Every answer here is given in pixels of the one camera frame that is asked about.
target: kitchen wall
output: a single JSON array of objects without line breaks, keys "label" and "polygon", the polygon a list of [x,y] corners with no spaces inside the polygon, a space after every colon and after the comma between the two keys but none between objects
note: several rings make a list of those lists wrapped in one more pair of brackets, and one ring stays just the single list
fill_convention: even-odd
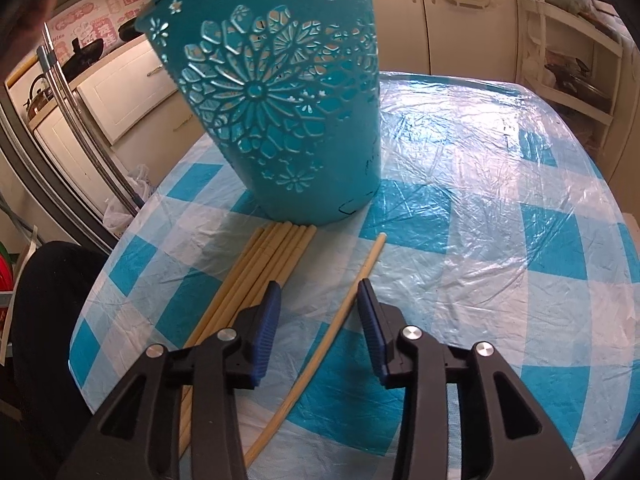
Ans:
[{"label": "kitchen wall", "polygon": [[[0,152],[0,182],[2,195],[11,209],[28,223],[37,225],[38,232],[45,241],[73,241],[23,186],[2,152]],[[19,253],[25,244],[24,238],[3,212],[0,212],[0,240],[11,253]]]}]

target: table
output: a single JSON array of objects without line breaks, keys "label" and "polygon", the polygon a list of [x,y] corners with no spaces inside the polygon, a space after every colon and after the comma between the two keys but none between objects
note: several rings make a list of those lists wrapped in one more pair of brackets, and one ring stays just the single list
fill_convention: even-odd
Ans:
[{"label": "table", "polygon": [[[593,478],[640,411],[640,264],[610,190],[553,109],[519,86],[385,73],[381,106],[380,190],[318,230],[284,288],[267,376],[237,394],[243,445],[289,391],[384,231],[371,275],[380,300],[441,342],[493,342]],[[266,222],[200,139],[125,232],[74,330],[70,369],[92,410],[147,345],[183,345]],[[377,384],[352,315],[249,476],[390,478],[401,401],[402,390]]]}]

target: cabinet door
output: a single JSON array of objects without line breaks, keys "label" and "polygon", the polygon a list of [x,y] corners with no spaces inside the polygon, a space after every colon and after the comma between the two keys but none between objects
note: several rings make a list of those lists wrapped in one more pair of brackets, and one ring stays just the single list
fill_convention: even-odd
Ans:
[{"label": "cabinet door", "polygon": [[147,40],[100,67],[78,92],[111,144],[177,91]]},{"label": "cabinet door", "polygon": [[148,179],[157,186],[203,134],[200,121],[176,92],[134,124],[112,149],[129,171],[146,164]]},{"label": "cabinet door", "polygon": [[618,202],[620,211],[631,213],[640,219],[640,117],[632,125],[620,161],[609,180],[613,197]]},{"label": "cabinet door", "polygon": [[34,134],[67,182],[103,214],[113,193],[84,154],[60,109],[55,108]]},{"label": "cabinet door", "polygon": [[516,0],[485,9],[424,0],[431,73],[514,82],[518,48]]},{"label": "cabinet door", "polygon": [[427,40],[422,0],[373,0],[380,70],[428,74]]}]

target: blue and white tablecloth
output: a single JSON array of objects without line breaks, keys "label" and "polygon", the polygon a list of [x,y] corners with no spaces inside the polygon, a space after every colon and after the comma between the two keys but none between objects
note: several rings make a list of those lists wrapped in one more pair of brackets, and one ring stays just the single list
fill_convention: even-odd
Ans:
[{"label": "blue and white tablecloth", "polygon": [[[448,344],[488,340],[593,478],[640,411],[640,265],[597,168],[558,115],[511,84],[382,75],[383,181],[318,230],[284,288],[267,376],[238,392],[250,445],[289,391],[379,232],[381,301]],[[203,137],[98,277],[70,368],[96,410],[151,342],[183,345],[261,209]],[[402,390],[374,377],[352,315],[252,479],[388,479]],[[450,469],[460,424],[450,395]]]}]

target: cabinet drawer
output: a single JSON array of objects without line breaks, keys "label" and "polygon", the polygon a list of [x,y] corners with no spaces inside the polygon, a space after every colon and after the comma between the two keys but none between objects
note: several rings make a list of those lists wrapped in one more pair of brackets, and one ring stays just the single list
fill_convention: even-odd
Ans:
[{"label": "cabinet drawer", "polygon": [[148,41],[127,50],[78,85],[82,100],[111,144],[175,91]]}]

